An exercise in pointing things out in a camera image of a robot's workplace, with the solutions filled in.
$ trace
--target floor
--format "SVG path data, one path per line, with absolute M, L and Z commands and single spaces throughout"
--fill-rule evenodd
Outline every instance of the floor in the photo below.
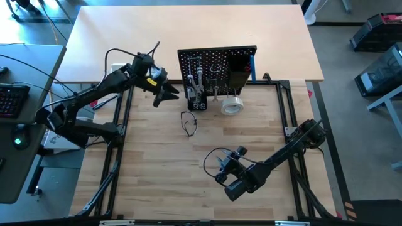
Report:
M 40 5 L 32 0 L 38 8 Z M 266 4 L 255 0 L 69 0 L 61 1 L 71 17 L 76 17 L 82 5 L 177 5 L 177 4 Z M 402 11 L 400 0 L 350 0 L 352 13 L 344 11 L 341 0 L 328 1 L 317 13 L 317 21 L 363 22 L 379 12 Z M 291 0 L 274 0 L 269 4 L 291 4 Z M 45 7 L 54 19 L 65 19 L 55 1 L 46 0 Z M 21 18 L 29 15 L 19 9 Z M 0 2 L 1 26 L 7 35 L 0 36 L 0 43 L 23 41 L 25 43 L 54 45 L 55 39 L 48 23 L 17 23 L 11 17 L 4 1 Z M 56 24 L 68 38 L 71 24 Z M 402 199 L 402 172 L 393 171 L 390 164 L 402 160 L 401 138 L 398 136 L 388 113 L 380 109 L 368 112 L 369 100 L 362 98 L 353 78 L 372 63 L 380 54 L 354 53 L 349 38 L 358 30 L 355 26 L 311 26 L 309 31 L 325 81 L 320 84 L 329 115 L 332 132 L 337 144 L 350 197 L 353 200 Z M 66 41 L 59 35 L 59 45 Z M 62 95 L 63 90 L 55 85 L 53 91 Z M 311 103 L 315 118 L 320 118 L 314 94 Z M 332 188 L 335 206 L 344 216 L 339 189 L 335 179 L 328 149 L 324 146 L 325 165 Z M 45 168 L 39 186 L 45 194 L 38 198 L 21 193 L 13 205 L 0 205 L 0 223 L 17 220 L 39 220 L 65 217 L 79 175 L 77 168 Z

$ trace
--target black pegboard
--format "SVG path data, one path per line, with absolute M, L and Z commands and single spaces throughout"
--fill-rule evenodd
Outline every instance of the black pegboard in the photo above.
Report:
M 205 91 L 210 90 L 211 92 L 206 92 L 207 96 L 214 95 L 215 81 L 208 81 L 217 78 L 216 85 L 219 87 L 218 95 L 240 95 L 242 88 L 228 88 L 229 83 L 229 63 L 227 57 L 229 55 L 255 55 L 257 51 L 257 46 L 234 46 L 234 47 L 221 47 L 221 48 L 200 48 L 200 49 L 187 49 L 178 50 L 178 60 L 180 64 L 180 71 L 182 73 L 184 90 L 189 86 L 187 80 L 187 75 L 189 75 L 190 64 L 191 74 L 194 79 L 198 81 L 197 67 L 198 60 L 190 60 L 189 58 L 201 57 L 200 64 L 202 67 L 202 84 Z

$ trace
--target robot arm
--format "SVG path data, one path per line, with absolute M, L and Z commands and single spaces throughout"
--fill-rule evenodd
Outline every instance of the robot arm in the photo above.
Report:
M 281 163 L 292 158 L 295 153 L 300 153 L 304 148 L 317 148 L 325 141 L 325 131 L 318 125 L 319 123 L 320 121 L 315 122 L 313 119 L 305 121 L 292 134 L 285 147 L 267 160 L 254 163 L 247 168 L 239 162 L 239 158 L 247 153 L 247 149 L 239 146 L 236 152 L 231 152 L 221 161 L 219 173 L 215 176 L 216 182 L 225 187 L 225 193 L 232 201 L 245 192 L 253 193 L 265 184 L 271 172 Z M 237 179 L 230 185 L 225 185 L 228 174 L 234 175 Z
M 133 64 L 126 64 L 110 73 L 100 84 L 64 98 L 53 112 L 44 108 L 36 112 L 36 122 L 46 125 L 50 130 L 65 137 L 74 144 L 85 148 L 88 134 L 102 136 L 107 143 L 121 142 L 121 134 L 111 122 L 96 124 L 76 119 L 79 109 L 108 94 L 121 93 L 132 86 L 155 95 L 153 106 L 158 107 L 164 100 L 178 99 L 179 91 L 167 79 L 164 68 L 157 68 L 149 55 L 134 57 Z

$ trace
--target white tape roll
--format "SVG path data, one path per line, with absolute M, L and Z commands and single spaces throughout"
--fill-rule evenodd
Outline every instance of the white tape roll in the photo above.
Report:
M 233 116 L 240 113 L 243 108 L 243 101 L 239 97 L 229 97 L 222 102 L 220 111 L 227 116 Z

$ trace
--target wooden tabletop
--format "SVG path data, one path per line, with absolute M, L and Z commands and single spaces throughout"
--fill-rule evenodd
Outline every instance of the wooden tabletop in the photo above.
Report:
M 226 97 L 219 97 L 218 103 L 209 100 L 207 111 L 194 113 L 198 131 L 192 137 L 187 137 L 180 124 L 180 112 L 187 110 L 187 101 L 183 87 L 177 88 L 181 91 L 180 99 L 162 102 L 159 108 L 152 106 L 151 94 L 134 91 L 114 216 L 155 220 L 285 220 L 289 215 L 295 216 L 287 162 L 277 167 L 259 190 L 245 193 L 234 202 L 202 168 L 205 156 L 216 147 L 235 150 L 239 145 L 245 146 L 246 156 L 255 161 L 264 160 L 283 147 L 275 87 L 246 86 L 240 95 L 244 110 L 237 116 L 220 113 L 221 101 Z M 291 81 L 291 88 L 297 121 L 301 124 L 313 117 L 305 82 Z M 95 122 L 111 122 L 115 103 L 98 110 Z M 98 189 L 105 153 L 104 144 L 86 150 L 71 214 L 78 213 Z M 206 162 L 207 170 L 213 174 L 218 171 L 216 156 L 222 157 L 222 153 L 211 155 Z M 321 152 L 308 150 L 305 161 L 313 192 L 335 214 Z M 301 199 L 306 213 L 303 193 Z
M 155 62 L 170 79 L 182 79 L 177 50 L 256 45 L 257 78 L 323 80 L 299 5 L 82 6 L 57 79 L 98 82 L 108 49 L 146 53 L 157 41 Z M 114 51 L 107 67 L 132 61 Z

